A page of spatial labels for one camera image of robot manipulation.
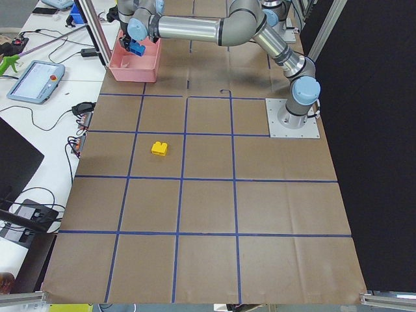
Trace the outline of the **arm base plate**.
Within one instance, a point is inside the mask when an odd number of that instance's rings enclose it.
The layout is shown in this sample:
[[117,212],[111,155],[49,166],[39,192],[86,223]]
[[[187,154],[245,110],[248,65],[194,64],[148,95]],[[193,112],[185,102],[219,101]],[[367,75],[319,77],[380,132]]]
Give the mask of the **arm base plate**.
[[287,44],[296,43],[294,26],[292,25],[291,18],[286,18],[284,21],[279,21],[276,25],[276,32]]
[[320,133],[313,109],[303,116],[292,115],[286,99],[266,98],[266,115],[271,138],[319,139]]

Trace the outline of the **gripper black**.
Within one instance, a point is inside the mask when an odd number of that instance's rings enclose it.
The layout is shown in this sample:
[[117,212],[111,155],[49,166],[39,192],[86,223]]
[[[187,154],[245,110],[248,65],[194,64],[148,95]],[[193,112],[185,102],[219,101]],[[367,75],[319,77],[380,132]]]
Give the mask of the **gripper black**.
[[129,44],[131,41],[135,41],[134,39],[132,39],[128,34],[123,34],[121,37],[119,37],[118,41],[120,43],[120,45],[127,51],[129,52]]

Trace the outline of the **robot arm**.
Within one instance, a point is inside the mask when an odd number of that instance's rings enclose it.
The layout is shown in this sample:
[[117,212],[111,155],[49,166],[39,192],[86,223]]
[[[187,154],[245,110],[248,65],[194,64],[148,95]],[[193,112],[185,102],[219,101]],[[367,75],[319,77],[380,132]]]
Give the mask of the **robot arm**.
[[289,97],[278,111],[280,124],[299,129],[310,118],[309,110],[321,91],[315,79],[315,64],[309,57],[295,53],[268,24],[260,1],[232,1],[228,15],[216,20],[165,16],[163,1],[118,1],[117,10],[123,33],[136,42],[168,38],[231,47],[253,40],[290,82]]
[[149,16],[161,15],[164,12],[163,0],[118,0],[118,19],[128,23],[131,18],[143,20]]

